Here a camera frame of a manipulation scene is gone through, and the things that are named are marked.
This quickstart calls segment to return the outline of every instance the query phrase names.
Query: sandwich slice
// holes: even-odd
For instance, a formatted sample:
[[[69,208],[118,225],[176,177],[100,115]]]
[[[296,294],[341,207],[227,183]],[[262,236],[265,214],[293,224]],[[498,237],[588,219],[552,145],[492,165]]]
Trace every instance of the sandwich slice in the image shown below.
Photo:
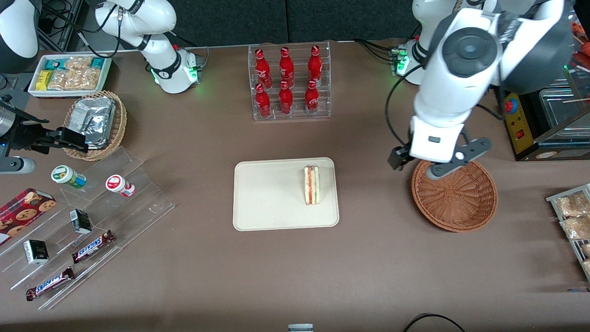
[[[314,205],[320,203],[320,173],[317,166],[310,165],[304,170],[305,204]]]

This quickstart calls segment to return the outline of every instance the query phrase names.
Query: red switch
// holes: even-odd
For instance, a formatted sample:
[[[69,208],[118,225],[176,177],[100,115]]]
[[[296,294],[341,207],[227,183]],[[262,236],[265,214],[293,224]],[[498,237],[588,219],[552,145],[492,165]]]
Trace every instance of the red switch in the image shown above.
[[[512,100],[508,100],[507,102],[504,103],[504,111],[506,111],[506,113],[512,112],[513,108],[514,108],[514,103],[512,102]]]

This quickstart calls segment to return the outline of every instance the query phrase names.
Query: brown wicker basket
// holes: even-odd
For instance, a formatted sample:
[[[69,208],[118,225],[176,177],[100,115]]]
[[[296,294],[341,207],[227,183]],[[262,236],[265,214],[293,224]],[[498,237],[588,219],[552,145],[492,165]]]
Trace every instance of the brown wicker basket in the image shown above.
[[[70,157],[83,159],[86,161],[97,161],[108,157],[111,153],[117,150],[119,146],[121,146],[123,136],[125,135],[125,126],[127,125],[127,110],[125,109],[125,105],[123,105],[121,99],[119,99],[119,97],[117,97],[116,94],[109,91],[96,92],[91,95],[84,96],[82,97],[82,99],[98,97],[110,97],[117,104],[117,108],[114,113],[113,126],[111,127],[111,133],[109,138],[110,143],[105,149],[89,150],[88,153],[83,153],[80,151],[76,151],[74,149],[64,149],[65,153]],[[72,111],[74,110],[75,105],[76,104],[72,105],[70,111],[65,116],[64,127],[67,126],[68,122],[70,121],[70,116],[72,114]]]
[[[498,192],[481,164],[469,162],[439,180],[426,175],[430,165],[421,161],[412,176],[412,196],[428,220],[452,232],[470,232],[491,220],[498,207]]]

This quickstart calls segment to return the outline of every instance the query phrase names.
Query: aluminum foil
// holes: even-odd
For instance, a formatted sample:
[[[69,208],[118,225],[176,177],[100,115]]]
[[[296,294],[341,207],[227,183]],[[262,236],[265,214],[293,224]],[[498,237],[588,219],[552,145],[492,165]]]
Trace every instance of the aluminum foil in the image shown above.
[[[67,127],[86,137],[88,149],[104,149],[109,145],[115,109],[116,104],[109,97],[79,100]]]

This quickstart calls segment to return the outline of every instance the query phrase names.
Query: table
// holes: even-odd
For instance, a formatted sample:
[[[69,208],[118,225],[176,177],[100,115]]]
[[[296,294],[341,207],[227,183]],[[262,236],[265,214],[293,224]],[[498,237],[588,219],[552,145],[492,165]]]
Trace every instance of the table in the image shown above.
[[[177,207],[51,311],[0,278],[0,330],[401,331],[424,312],[467,331],[587,330],[590,294],[566,292],[585,287],[584,275],[544,198],[590,182],[588,163],[514,162],[504,125],[474,109],[467,128],[494,144],[479,161],[499,208],[481,230],[445,232],[412,201],[414,164],[397,172],[386,161],[397,146],[383,111],[389,66],[355,43],[331,45],[332,117],[320,122],[254,123],[247,47],[214,48],[202,84],[179,95],[154,84],[141,54],[116,56],[106,89],[129,113],[123,145]],[[404,83],[392,99],[402,133],[416,91]],[[31,98],[27,112],[56,128],[72,102]],[[494,106],[492,95],[482,102]],[[38,169],[1,177],[1,202],[27,187],[56,192],[58,164],[91,165],[58,150],[19,154]],[[335,162],[338,225],[236,231],[235,165],[305,157]],[[435,319],[415,330],[453,331]]]

